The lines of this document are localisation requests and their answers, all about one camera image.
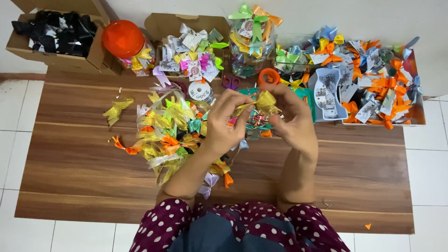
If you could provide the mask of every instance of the forearm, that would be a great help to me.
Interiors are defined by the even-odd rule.
[[[286,212],[292,205],[314,202],[314,170],[317,156],[291,149],[280,176],[277,205]]]
[[[214,161],[204,148],[199,148],[179,170],[164,184],[157,195],[157,204],[166,198],[179,198],[194,205],[197,194],[208,168]]]

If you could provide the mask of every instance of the open cardboard box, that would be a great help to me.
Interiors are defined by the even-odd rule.
[[[26,36],[17,35],[12,32],[6,50],[26,60],[40,61],[48,66],[60,68],[63,71],[81,72],[88,74],[120,75],[122,67],[115,63],[114,57],[102,45],[101,35],[103,27],[110,23],[109,16],[102,7],[99,0],[11,0],[26,14],[19,16],[18,21],[26,22],[35,17],[29,13],[31,10],[55,10],[61,13],[75,11],[80,15],[90,15],[98,30],[94,37],[87,58],[71,55],[32,51],[28,46],[30,39]]]
[[[181,15],[181,14],[167,14],[167,13],[152,13],[145,20],[145,28],[151,36],[153,41],[162,41],[166,39],[167,36],[173,35],[175,37],[180,37],[179,32],[181,24],[185,23],[188,27],[196,32],[206,30],[208,33],[215,28],[224,37],[223,42],[228,43],[228,36],[230,33],[230,27],[228,26],[227,20],[224,17],[214,17],[214,16],[191,16],[191,15]],[[213,49],[215,56],[225,59],[228,49]],[[160,59],[162,58],[161,46],[157,46],[156,51],[156,62],[158,65]],[[220,74],[213,79],[213,84],[221,84],[223,70]],[[187,77],[180,76],[170,76],[167,75],[168,79],[173,81],[180,81],[183,83],[190,83]]]

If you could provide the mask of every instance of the person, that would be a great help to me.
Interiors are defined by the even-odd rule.
[[[246,108],[235,126],[228,126],[234,109],[252,99],[226,89],[208,114],[207,137],[164,184],[156,207],[145,213],[130,252],[349,252],[322,212],[310,205],[319,147],[308,105],[285,85],[260,88],[271,92],[283,111],[284,120],[273,115],[269,122],[291,146],[276,206],[194,202],[211,163],[244,138],[253,109],[253,105]]]

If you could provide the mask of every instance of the orange jar lid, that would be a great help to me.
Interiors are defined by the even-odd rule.
[[[277,73],[272,68],[265,68],[260,72],[260,75],[258,76],[258,85],[264,85],[264,84],[274,84],[277,85],[280,82],[280,74]]]
[[[127,20],[118,20],[104,28],[102,41],[115,57],[130,58],[143,48],[145,37],[137,25]]]

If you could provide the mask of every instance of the purple scissors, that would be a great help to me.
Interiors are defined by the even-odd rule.
[[[236,90],[237,88],[240,87],[240,85],[241,85],[241,81],[240,81],[240,78],[238,78],[238,77],[233,77],[232,79],[230,79],[230,78],[228,78],[228,77],[224,77],[224,78],[223,78],[222,85],[223,85],[225,88],[229,88],[229,89],[232,89],[232,90]]]

